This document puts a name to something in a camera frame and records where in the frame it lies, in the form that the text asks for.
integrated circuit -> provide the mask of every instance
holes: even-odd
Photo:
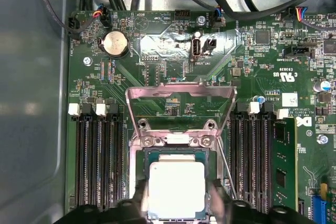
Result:
[[[269,31],[258,30],[256,31],[256,44],[269,44]]]
[[[286,173],[283,172],[282,170],[280,170],[280,169],[276,170],[275,180],[276,180],[276,182],[279,186],[281,186],[283,188],[286,187]]]
[[[232,68],[232,76],[239,77],[242,75],[241,68]]]
[[[323,42],[323,50],[326,55],[336,54],[336,39],[326,39]]]

capacitor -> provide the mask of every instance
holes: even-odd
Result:
[[[266,101],[266,99],[263,96],[256,95],[253,97],[253,101],[259,102],[259,104],[263,104]]]
[[[317,142],[319,144],[326,144],[328,142],[328,137],[326,135],[320,134],[317,136]]]
[[[318,81],[314,83],[313,89],[315,92],[323,92],[330,90],[330,82],[329,81]]]
[[[98,39],[98,46],[111,58],[121,58],[130,50],[130,42],[120,31],[111,31],[103,38]]]

usb port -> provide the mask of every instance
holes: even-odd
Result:
[[[194,38],[191,41],[191,61],[198,60],[201,56],[201,40]]]

cable connector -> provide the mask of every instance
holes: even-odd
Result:
[[[69,27],[72,29],[78,29],[80,27],[80,22],[76,17],[69,17],[68,23]],[[69,32],[69,37],[74,40],[80,40],[79,34],[73,34]]]
[[[104,27],[111,27],[112,20],[110,10],[103,5],[101,5],[100,10],[102,11],[102,14],[99,17],[100,22],[103,24]]]

dimm slot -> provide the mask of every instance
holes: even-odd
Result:
[[[94,134],[93,134],[93,122],[87,122],[87,163],[86,163],[86,169],[87,169],[87,204],[92,203],[92,194],[93,194],[93,184],[92,181],[94,179],[94,175],[92,172],[92,167],[94,164],[93,160],[93,142],[94,142]]]
[[[254,132],[254,117],[248,119],[248,193],[249,193],[249,202],[252,207],[255,207],[255,132]]]
[[[75,170],[75,205],[83,204],[83,176],[84,176],[84,123],[76,122],[76,170]]]
[[[240,198],[241,200],[244,199],[244,162],[245,162],[245,158],[244,158],[244,145],[243,145],[243,119],[240,119],[237,121],[238,125],[236,125],[236,136],[237,136],[237,143],[236,146],[238,148],[238,153],[236,155],[236,160],[237,160],[237,164],[238,164],[238,170],[237,170],[237,183],[238,183],[238,188],[237,189],[239,191],[240,194]]]
[[[101,205],[103,209],[109,208],[109,187],[110,187],[110,122],[102,123],[101,140]]]
[[[245,161],[243,162],[243,170],[242,170],[242,174],[243,174],[243,196],[244,196],[244,201],[250,202],[250,195],[249,195],[249,182],[250,182],[250,176],[249,176],[249,170],[248,170],[248,164],[249,164],[249,144],[248,144],[248,121],[243,119],[243,123],[242,123],[242,130],[241,132],[243,132],[242,135],[242,146],[243,146],[243,158],[245,159]]]
[[[261,170],[261,147],[260,147],[260,141],[261,141],[261,135],[260,135],[260,119],[257,119],[255,121],[254,125],[254,131],[255,131],[255,171],[254,171],[254,183],[255,183],[255,196],[256,196],[256,209],[258,211],[261,211],[261,183],[262,180],[260,176],[260,170]]]
[[[122,138],[122,124],[121,122],[112,122],[112,143],[113,143],[113,201],[122,198],[122,185],[123,185],[123,138]]]
[[[90,204],[97,205],[97,167],[98,167],[98,122],[94,121],[92,123],[92,142],[91,142],[91,200]]]

